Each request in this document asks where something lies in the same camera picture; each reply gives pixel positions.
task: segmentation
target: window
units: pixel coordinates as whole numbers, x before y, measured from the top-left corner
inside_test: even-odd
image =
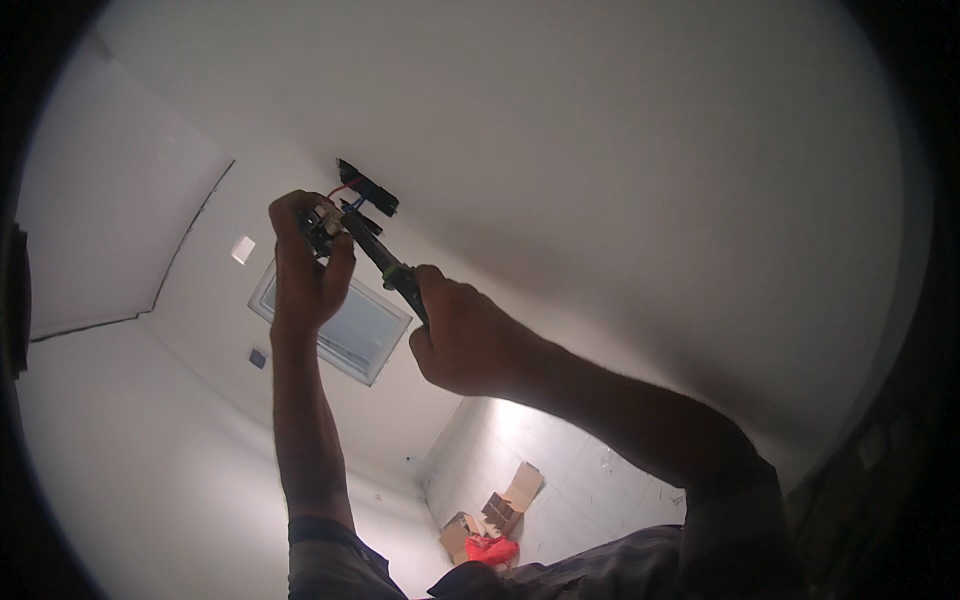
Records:
[[[272,323],[275,304],[274,262],[247,306]],[[354,279],[343,307],[320,328],[317,354],[354,379],[372,385],[412,320],[413,317]]]

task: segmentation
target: red plastic bag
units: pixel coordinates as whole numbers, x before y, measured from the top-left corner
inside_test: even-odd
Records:
[[[467,550],[467,557],[470,560],[480,561],[490,566],[506,563],[520,551],[519,544],[507,540],[503,536],[496,538],[470,536],[464,540],[464,548]]]

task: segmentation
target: forearm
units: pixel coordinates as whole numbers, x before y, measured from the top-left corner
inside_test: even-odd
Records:
[[[275,323],[274,438],[291,514],[346,496],[344,454],[317,364],[316,333]]]
[[[511,399],[568,420],[672,485],[705,484],[756,455],[735,423],[689,397],[545,344]]]

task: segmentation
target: person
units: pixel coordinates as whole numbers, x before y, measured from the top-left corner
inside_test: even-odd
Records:
[[[270,206],[276,232],[274,429],[289,511],[289,598],[404,598],[387,561],[357,538],[344,455],[324,395],[318,330],[343,304],[355,262],[341,233],[325,267],[296,214],[327,199],[296,191]],[[663,388],[607,371],[548,342],[465,283],[416,269],[430,320],[410,336],[423,376],[463,396],[507,398],[603,440],[686,489],[684,526],[659,526],[551,565],[494,572],[461,564],[441,598],[795,598],[803,571],[775,470],[729,419]]]

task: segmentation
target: red wire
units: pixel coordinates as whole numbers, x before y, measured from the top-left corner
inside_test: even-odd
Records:
[[[340,187],[334,188],[334,190],[333,190],[332,192],[330,192],[329,194],[326,195],[326,198],[327,198],[328,200],[330,200],[331,202],[333,202],[333,195],[334,195],[334,194],[336,194],[336,193],[339,192],[340,190],[344,189],[345,187],[350,187],[351,185],[356,185],[357,183],[359,183],[359,182],[362,181],[362,180],[363,180],[362,177],[358,177],[357,179],[355,179],[355,180],[353,180],[353,181],[348,181],[347,183],[344,183],[344,184],[341,185]]]

